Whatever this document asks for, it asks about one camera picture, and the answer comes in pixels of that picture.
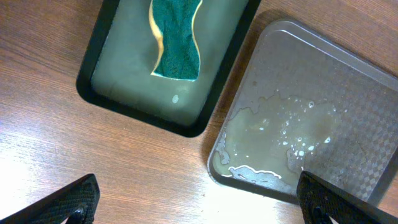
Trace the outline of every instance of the tray rim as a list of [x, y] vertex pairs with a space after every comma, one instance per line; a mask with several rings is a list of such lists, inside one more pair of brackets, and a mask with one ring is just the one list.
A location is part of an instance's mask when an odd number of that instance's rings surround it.
[[[287, 30], [293, 30], [294, 32], [301, 32], [300, 37], [297, 36], [298, 34], [292, 34], [291, 32]], [[299, 40], [305, 42], [306, 44], [315, 47], [316, 49], [322, 51], [324, 54], [327, 54], [336, 60], [339, 60], [342, 63], [345, 63], [347, 66], [352, 67], [353, 69], [363, 73], [364, 75], [372, 78], [373, 80], [383, 84], [384, 86], [391, 88], [395, 91], [398, 92], [398, 78], [394, 77], [393, 75], [390, 75], [383, 70], [381, 70], [379, 67], [373, 65], [372, 63], [368, 62], [365, 59], [359, 58], [357, 55], [351, 53], [350, 51], [344, 49], [343, 47], [334, 44], [333, 42], [329, 41], [324, 35], [319, 34], [318, 32], [310, 29], [306, 25], [302, 24], [299, 21], [296, 21], [294, 19], [279, 19], [274, 22], [271, 22], [262, 32], [259, 37], [259, 40], [262, 38], [265, 38], [266, 35], [271, 34], [276, 31], [282, 31], [286, 32], [289, 35], [294, 36], [295, 38], [298, 38]], [[259, 42], [257, 42], [253, 54], [256, 52], [256, 49], [259, 45]], [[347, 60], [342, 61], [341, 57], [347, 58]], [[252, 192], [255, 194], [260, 194], [266, 197], [271, 197], [277, 200], [293, 203], [293, 204], [299, 204], [299, 201], [297, 197], [291, 196], [286, 193], [278, 192], [276, 190], [272, 189], [267, 189], [265, 187], [261, 187], [249, 182], [245, 182], [243, 180], [239, 179], [234, 179], [230, 177], [224, 177], [220, 174], [218, 174], [214, 167], [213, 167], [213, 158], [214, 158], [214, 153], [216, 152], [216, 146], [218, 143], [218, 140], [220, 139], [222, 135], [222, 130], [225, 127], [226, 123], [228, 122], [228, 118], [231, 116], [231, 113], [233, 111], [233, 108], [235, 107], [241, 89], [243, 88], [242, 83], [247, 79], [247, 73], [245, 71], [244, 76], [242, 77], [241, 83], [239, 84], [239, 88], [236, 91], [236, 94], [234, 96], [234, 100], [228, 110], [228, 114], [226, 116], [226, 119], [224, 120], [220, 132], [218, 133], [218, 136], [216, 138], [216, 141], [213, 145], [213, 149], [210, 152], [210, 155], [207, 160], [207, 170], [210, 178], [216, 182], [217, 184], [220, 185], [226, 185], [228, 187], [233, 187], [239, 190], [245, 190], [248, 192]], [[381, 199], [383, 198], [386, 190], [390, 186], [391, 182], [393, 181], [396, 173], [398, 173], [398, 148], [395, 150], [393, 153], [388, 165], [386, 166], [385, 171], [382, 173], [380, 176], [379, 181], [377, 182], [375, 188], [372, 191], [372, 194], [369, 196], [367, 203], [370, 203], [372, 205], [379, 205]]]
[[238, 52], [260, 5], [260, 1], [261, 0], [249, 0], [248, 4], [244, 8], [233, 37], [229, 42], [226, 53], [224, 54], [221, 65], [217, 71], [216, 77], [211, 84], [205, 104], [203, 105], [198, 118], [191, 126], [183, 126], [167, 121], [128, 105], [111, 100], [103, 95], [97, 94], [91, 86], [91, 76], [106, 42], [106, 38], [120, 0], [104, 0], [101, 5], [96, 24], [91, 34], [85, 56], [83, 57], [80, 71], [76, 79], [76, 89], [78, 94], [86, 102], [92, 105], [123, 114], [130, 118], [138, 119], [139, 121], [143, 121], [181, 136], [193, 138], [200, 135], [206, 129], [210, 117], [213, 114], [218, 98], [221, 96], [221, 92], [223, 91], [224, 85], [232, 71]]

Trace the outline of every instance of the brown wooden tabletop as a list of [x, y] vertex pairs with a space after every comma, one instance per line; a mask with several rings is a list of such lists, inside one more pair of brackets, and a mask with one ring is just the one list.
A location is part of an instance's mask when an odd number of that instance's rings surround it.
[[[291, 17], [398, 75], [396, 0], [265, 0], [206, 131], [183, 138], [79, 97], [101, 2], [0, 3], [0, 218], [94, 173], [96, 223], [303, 223], [298, 206], [221, 187], [206, 171], [260, 32]], [[398, 176], [379, 207], [398, 216]]]

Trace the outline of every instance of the wooden table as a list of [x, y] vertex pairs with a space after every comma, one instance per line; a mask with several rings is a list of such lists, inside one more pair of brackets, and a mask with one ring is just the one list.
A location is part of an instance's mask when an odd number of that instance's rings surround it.
[[[0, 218], [95, 173], [96, 223], [303, 223], [298, 206], [220, 187], [206, 171], [260, 32], [293, 17], [398, 74], [396, 0], [266, 0], [206, 131], [183, 138], [78, 96], [75, 80], [100, 6], [0, 3]], [[380, 208], [398, 216], [398, 177]]]

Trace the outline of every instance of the tray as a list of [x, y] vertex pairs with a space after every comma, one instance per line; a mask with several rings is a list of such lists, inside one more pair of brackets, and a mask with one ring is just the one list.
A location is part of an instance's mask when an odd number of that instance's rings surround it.
[[377, 205], [398, 169], [398, 80], [302, 24], [261, 34], [208, 160], [217, 182], [297, 203], [307, 170]]
[[150, 76], [157, 44], [150, 0], [104, 0], [76, 87], [89, 103], [187, 137], [208, 123], [260, 0], [205, 1], [195, 20], [195, 82]]

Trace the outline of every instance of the water droplet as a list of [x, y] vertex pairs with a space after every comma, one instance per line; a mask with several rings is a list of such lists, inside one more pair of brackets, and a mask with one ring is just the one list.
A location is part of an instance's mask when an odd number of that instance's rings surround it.
[[178, 95], [174, 95], [173, 99], [172, 99], [173, 103], [177, 103], [178, 102]]

